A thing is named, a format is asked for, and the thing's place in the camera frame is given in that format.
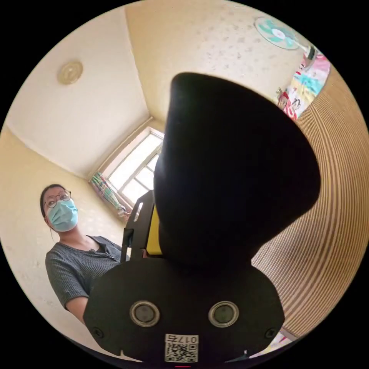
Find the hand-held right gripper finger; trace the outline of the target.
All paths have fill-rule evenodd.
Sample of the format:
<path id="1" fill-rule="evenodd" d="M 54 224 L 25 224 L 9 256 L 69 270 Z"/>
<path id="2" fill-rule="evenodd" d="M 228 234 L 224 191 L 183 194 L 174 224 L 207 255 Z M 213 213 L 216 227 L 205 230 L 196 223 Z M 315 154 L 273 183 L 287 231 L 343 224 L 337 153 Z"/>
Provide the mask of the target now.
<path id="1" fill-rule="evenodd" d="M 150 256 L 162 256 L 162 251 L 159 243 L 159 217 L 156 206 L 154 205 L 151 217 L 148 240 L 146 244 L 146 253 Z"/>

